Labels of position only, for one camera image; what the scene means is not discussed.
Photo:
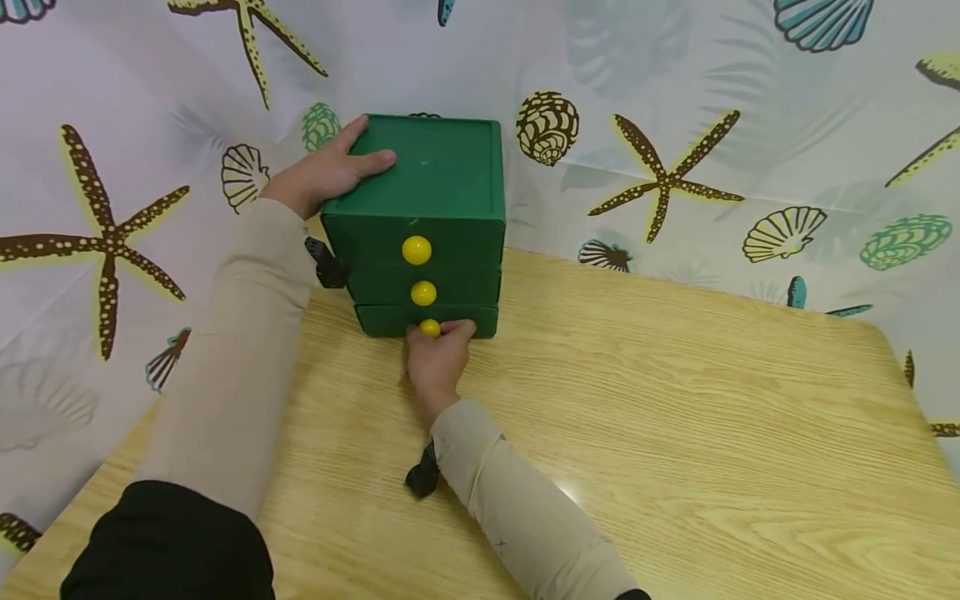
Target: fabric backdrop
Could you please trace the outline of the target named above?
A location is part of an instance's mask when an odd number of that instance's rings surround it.
[[[361,112],[499,121],[512,247],[880,325],[960,472],[958,25],[952,0],[0,0],[0,578],[162,391],[238,215]]]

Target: round drawer knob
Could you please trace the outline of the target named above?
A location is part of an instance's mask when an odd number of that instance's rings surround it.
[[[403,259],[410,264],[422,265],[430,260],[433,249],[430,247],[430,242],[422,235],[411,235],[403,240],[401,252],[403,253]]]
[[[418,281],[410,288],[410,300],[417,306],[429,306],[437,299],[437,286],[429,281]]]
[[[440,324],[437,323],[434,319],[424,319],[420,322],[420,331],[427,334],[431,338],[440,337]]]

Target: black wrist strap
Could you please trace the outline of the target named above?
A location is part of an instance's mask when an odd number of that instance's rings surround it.
[[[330,248],[318,239],[308,236],[303,245],[317,263],[317,279],[323,287],[331,289],[347,287],[347,278],[350,276],[350,267],[347,263],[334,256]]]
[[[407,472],[405,483],[417,498],[425,498],[437,489],[437,484],[440,483],[440,467],[437,466],[433,440],[423,449],[420,463]]]

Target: wooden table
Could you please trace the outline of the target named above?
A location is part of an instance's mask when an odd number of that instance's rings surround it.
[[[507,252],[462,393],[608,532],[655,600],[960,598],[960,491],[871,326]],[[518,598],[446,489],[401,342],[318,290],[261,527],[277,598]],[[56,596],[130,480],[148,415],[18,566]]]

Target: beige sleeve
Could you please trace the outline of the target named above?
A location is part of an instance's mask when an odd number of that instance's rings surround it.
[[[256,519],[316,276],[306,225],[266,198],[213,279],[166,384],[137,481],[176,483]]]
[[[444,479],[528,596],[614,600],[636,588],[610,539],[477,402],[447,408],[431,433]]]

